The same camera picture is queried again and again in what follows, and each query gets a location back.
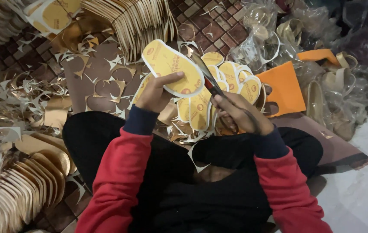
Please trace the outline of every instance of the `white floor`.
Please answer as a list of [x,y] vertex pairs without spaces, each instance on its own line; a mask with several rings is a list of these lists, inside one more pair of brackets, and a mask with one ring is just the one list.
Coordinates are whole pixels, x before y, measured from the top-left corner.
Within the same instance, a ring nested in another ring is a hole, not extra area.
[[[351,143],[368,155],[368,119]],[[323,220],[335,233],[368,233],[368,165],[323,177],[326,186],[317,196],[325,211]]]

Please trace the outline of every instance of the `red sleeve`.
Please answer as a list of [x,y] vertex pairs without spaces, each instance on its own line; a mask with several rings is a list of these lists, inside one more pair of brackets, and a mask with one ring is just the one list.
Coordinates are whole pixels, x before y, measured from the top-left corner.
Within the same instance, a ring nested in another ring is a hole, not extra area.
[[260,184],[273,209],[274,221],[283,233],[331,233],[322,221],[323,210],[310,193],[307,178],[300,171],[289,148],[286,156],[276,159],[254,157]]
[[143,181],[150,156],[152,135],[125,132],[112,140],[102,157],[93,198],[83,211],[76,233],[126,233],[132,221],[131,207]]

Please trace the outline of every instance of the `orange foam sheet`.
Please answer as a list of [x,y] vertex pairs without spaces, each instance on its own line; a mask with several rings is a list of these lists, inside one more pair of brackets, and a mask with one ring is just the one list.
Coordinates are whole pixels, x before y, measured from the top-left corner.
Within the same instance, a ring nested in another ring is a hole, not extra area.
[[267,83],[272,87],[272,92],[266,98],[266,102],[275,102],[279,107],[279,112],[267,117],[277,117],[287,113],[306,110],[291,61],[258,74],[257,77],[259,77],[261,82]]
[[333,55],[330,49],[316,49],[310,50],[303,53],[298,53],[297,56],[301,61],[319,61],[322,59],[327,59],[331,63],[340,66],[338,59]]

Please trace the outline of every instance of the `navy blue cuff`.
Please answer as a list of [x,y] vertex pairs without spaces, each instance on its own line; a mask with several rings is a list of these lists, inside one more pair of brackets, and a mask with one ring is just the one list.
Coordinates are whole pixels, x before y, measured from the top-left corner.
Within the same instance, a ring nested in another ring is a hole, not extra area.
[[152,135],[159,113],[132,105],[124,130],[131,134]]
[[279,130],[274,126],[274,130],[266,135],[252,135],[254,152],[259,158],[275,159],[280,158],[289,153]]

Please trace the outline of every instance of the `scissors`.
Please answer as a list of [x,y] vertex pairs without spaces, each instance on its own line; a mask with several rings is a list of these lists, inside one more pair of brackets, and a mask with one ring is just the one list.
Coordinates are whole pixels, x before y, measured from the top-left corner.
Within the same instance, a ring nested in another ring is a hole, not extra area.
[[[261,130],[259,128],[258,120],[249,111],[247,111],[244,108],[240,108],[232,100],[230,100],[226,95],[224,95],[223,91],[218,86],[217,81],[214,79],[214,77],[212,76],[210,70],[208,69],[208,67],[204,63],[204,61],[201,59],[201,57],[197,53],[193,52],[190,58],[198,67],[200,67],[202,73],[204,74],[204,86],[211,93],[211,98],[214,98],[214,96],[219,95],[219,96],[227,99],[227,101],[229,101],[236,108],[242,110],[249,117],[251,123],[254,125],[254,128],[255,128],[254,133],[255,134],[260,134]],[[233,135],[238,134],[238,125],[235,122],[234,122],[235,127],[232,129],[231,127],[229,127],[227,124],[224,123],[222,117],[220,117],[220,121],[221,121],[221,124],[227,130],[230,130],[233,133]]]

